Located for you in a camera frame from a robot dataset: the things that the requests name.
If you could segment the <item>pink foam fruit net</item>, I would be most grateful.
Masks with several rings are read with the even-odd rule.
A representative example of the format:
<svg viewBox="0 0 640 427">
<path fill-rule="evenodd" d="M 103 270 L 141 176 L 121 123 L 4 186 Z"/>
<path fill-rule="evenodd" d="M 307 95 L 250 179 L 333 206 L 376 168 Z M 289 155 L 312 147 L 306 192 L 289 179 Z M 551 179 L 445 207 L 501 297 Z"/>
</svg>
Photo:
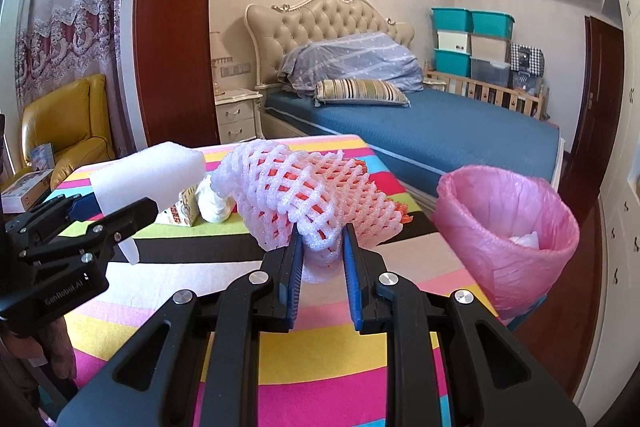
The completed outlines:
<svg viewBox="0 0 640 427">
<path fill-rule="evenodd" d="M 302 236 L 303 281 L 333 279 L 343 261 L 342 230 L 351 225 L 366 249 L 397 236 L 412 220 L 390 199 L 366 164 L 345 153 L 308 153 L 281 142 L 242 143 L 210 174 L 213 191 L 231 198 L 245 228 L 265 251 Z"/>
</svg>

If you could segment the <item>pink bag trash bin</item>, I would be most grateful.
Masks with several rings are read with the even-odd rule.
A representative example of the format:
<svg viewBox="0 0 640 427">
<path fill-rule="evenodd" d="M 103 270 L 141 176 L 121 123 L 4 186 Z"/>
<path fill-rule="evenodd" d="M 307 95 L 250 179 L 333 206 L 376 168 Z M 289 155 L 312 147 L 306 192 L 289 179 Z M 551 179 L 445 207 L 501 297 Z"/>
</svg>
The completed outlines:
<svg viewBox="0 0 640 427">
<path fill-rule="evenodd" d="M 489 166 L 440 177 L 432 220 L 504 321 L 536 307 L 579 243 L 578 223 L 544 179 Z M 511 236 L 536 231 L 538 251 Z"/>
</svg>

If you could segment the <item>teal storage bin lower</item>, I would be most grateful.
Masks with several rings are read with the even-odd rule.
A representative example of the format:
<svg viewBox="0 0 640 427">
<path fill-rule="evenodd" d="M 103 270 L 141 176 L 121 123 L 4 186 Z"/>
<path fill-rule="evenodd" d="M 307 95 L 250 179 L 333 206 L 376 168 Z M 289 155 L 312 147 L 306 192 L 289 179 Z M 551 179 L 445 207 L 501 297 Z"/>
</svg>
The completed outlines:
<svg viewBox="0 0 640 427">
<path fill-rule="evenodd" d="M 469 77 L 471 70 L 471 57 L 460 51 L 436 49 L 435 70 L 443 74 L 460 77 Z"/>
</svg>

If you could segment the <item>beige table lamp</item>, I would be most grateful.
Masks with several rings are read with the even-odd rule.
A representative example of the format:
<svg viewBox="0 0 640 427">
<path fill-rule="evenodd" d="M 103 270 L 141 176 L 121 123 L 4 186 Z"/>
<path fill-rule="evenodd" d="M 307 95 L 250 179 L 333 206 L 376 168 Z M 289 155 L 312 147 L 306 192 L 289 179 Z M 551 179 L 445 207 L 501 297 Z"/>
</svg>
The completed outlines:
<svg viewBox="0 0 640 427">
<path fill-rule="evenodd" d="M 224 45 L 220 31 L 212 31 L 209 34 L 209 56 L 212 63 L 214 97 L 218 98 L 218 96 L 224 95 L 224 90 L 221 90 L 218 84 L 220 68 L 233 61 L 231 53 Z"/>
</svg>

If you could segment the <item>dark red door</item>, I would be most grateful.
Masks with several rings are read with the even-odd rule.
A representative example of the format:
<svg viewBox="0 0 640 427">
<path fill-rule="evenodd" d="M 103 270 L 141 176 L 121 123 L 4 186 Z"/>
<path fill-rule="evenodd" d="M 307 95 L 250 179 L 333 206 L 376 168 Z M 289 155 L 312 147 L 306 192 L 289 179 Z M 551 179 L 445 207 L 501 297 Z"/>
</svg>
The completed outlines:
<svg viewBox="0 0 640 427">
<path fill-rule="evenodd" d="M 578 125 L 560 195 L 576 215 L 596 201 L 610 161 L 623 98 L 623 31 L 585 19 L 586 64 Z"/>
</svg>

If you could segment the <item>white barcode carton box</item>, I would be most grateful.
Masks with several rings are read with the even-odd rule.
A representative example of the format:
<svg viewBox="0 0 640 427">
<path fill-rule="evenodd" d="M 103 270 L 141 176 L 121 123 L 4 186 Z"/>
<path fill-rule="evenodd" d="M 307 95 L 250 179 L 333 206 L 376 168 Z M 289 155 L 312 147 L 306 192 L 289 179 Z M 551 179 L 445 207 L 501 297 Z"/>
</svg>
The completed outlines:
<svg viewBox="0 0 640 427">
<path fill-rule="evenodd" d="M 196 186 L 186 188 L 179 193 L 174 205 L 161 211 L 155 222 L 159 225 L 177 225 L 177 227 L 191 228 L 198 221 L 200 210 L 196 200 Z"/>
</svg>

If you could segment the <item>blue mattress bed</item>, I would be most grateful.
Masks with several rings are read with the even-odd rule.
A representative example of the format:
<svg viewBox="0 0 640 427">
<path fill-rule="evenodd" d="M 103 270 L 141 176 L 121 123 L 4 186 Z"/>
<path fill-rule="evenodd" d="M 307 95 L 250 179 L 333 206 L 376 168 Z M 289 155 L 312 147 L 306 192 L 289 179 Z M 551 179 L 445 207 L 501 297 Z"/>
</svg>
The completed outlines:
<svg viewBox="0 0 640 427">
<path fill-rule="evenodd" d="M 556 178 L 563 141 L 551 124 L 431 89 L 408 99 L 408 107 L 330 104 L 272 92 L 262 109 L 262 131 L 269 138 L 357 135 L 397 180 L 431 197 L 443 174 L 466 165 Z"/>
</svg>

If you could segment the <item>white wardrobe with drawers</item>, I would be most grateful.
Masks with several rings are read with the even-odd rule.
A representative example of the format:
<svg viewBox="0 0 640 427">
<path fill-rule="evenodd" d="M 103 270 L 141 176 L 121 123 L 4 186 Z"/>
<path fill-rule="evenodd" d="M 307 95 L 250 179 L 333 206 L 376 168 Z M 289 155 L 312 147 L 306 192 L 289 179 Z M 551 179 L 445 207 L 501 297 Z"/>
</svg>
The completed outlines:
<svg viewBox="0 0 640 427">
<path fill-rule="evenodd" d="M 639 0 L 620 0 L 624 92 L 600 190 L 604 269 L 590 366 L 577 404 L 589 426 L 614 412 L 639 368 Z"/>
</svg>

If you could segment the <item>crumpled white paper wad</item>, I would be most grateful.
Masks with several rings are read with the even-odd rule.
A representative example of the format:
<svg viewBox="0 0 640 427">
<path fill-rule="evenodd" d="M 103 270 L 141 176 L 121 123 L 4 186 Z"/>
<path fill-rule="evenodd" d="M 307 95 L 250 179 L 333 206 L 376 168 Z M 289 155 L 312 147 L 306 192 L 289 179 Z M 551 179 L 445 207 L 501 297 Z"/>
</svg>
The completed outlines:
<svg viewBox="0 0 640 427">
<path fill-rule="evenodd" d="M 231 199 L 220 197 L 214 191 L 209 174 L 198 184 L 195 199 L 200 215 L 206 222 L 221 223 L 231 216 L 234 207 Z"/>
</svg>

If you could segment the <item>white storage box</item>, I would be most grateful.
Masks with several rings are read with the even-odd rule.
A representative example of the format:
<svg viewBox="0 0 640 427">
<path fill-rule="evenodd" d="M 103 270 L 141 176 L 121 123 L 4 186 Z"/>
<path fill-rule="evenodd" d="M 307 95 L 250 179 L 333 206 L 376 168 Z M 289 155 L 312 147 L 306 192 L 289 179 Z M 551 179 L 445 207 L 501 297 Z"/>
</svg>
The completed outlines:
<svg viewBox="0 0 640 427">
<path fill-rule="evenodd" d="M 470 34 L 465 31 L 437 31 L 437 47 L 440 50 L 471 53 Z"/>
</svg>

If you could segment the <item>dark red wooden panel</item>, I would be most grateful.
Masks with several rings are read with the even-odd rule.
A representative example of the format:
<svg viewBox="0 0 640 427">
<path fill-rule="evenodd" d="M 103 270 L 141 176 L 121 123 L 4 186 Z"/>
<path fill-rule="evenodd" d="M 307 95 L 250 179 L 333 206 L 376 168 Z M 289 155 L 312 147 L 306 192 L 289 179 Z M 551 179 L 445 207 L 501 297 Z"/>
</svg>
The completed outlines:
<svg viewBox="0 0 640 427">
<path fill-rule="evenodd" d="M 218 144 L 208 0 L 134 0 L 132 33 L 146 143 Z"/>
</svg>

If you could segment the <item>box on side table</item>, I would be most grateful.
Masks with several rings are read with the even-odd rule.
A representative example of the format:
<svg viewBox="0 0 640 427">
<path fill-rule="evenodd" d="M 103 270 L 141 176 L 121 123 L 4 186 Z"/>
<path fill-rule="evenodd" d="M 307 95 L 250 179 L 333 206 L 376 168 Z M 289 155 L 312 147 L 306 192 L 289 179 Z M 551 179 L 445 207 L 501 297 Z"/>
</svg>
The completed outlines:
<svg viewBox="0 0 640 427">
<path fill-rule="evenodd" d="M 3 212 L 13 215 L 32 208 L 42 195 L 50 191 L 52 172 L 52 169 L 31 171 L 9 185 L 1 194 Z"/>
</svg>

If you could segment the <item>white foam block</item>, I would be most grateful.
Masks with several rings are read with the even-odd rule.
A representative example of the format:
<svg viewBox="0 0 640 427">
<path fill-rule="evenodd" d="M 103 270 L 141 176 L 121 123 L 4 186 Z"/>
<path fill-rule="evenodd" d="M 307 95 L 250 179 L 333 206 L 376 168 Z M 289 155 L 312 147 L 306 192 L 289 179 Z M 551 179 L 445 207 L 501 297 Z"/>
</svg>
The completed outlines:
<svg viewBox="0 0 640 427">
<path fill-rule="evenodd" d="M 536 249 L 536 251 L 540 248 L 539 237 L 536 231 L 521 236 L 511 236 L 509 241 L 525 248 Z"/>
</svg>

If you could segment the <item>white foam sheet roll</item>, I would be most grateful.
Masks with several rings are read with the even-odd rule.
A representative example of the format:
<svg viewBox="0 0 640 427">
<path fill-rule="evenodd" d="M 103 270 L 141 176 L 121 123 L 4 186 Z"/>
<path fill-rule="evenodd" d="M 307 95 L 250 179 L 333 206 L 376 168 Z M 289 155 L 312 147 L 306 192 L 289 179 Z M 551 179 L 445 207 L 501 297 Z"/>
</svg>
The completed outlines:
<svg viewBox="0 0 640 427">
<path fill-rule="evenodd" d="M 102 213 L 108 216 L 143 197 L 153 199 L 157 211 L 164 211 L 205 175 L 206 161 L 199 150 L 164 142 L 92 170 L 90 183 Z"/>
</svg>

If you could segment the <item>black white checked bag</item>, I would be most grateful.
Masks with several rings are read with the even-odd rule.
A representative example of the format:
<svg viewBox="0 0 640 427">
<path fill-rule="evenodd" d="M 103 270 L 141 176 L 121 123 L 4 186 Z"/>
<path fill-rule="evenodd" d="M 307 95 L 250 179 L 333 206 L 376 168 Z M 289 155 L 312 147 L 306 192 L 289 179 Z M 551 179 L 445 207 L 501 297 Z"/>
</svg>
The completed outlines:
<svg viewBox="0 0 640 427">
<path fill-rule="evenodd" d="M 511 43 L 511 69 L 514 72 L 527 72 L 529 75 L 542 77 L 544 75 L 544 52 L 542 49 Z"/>
</svg>

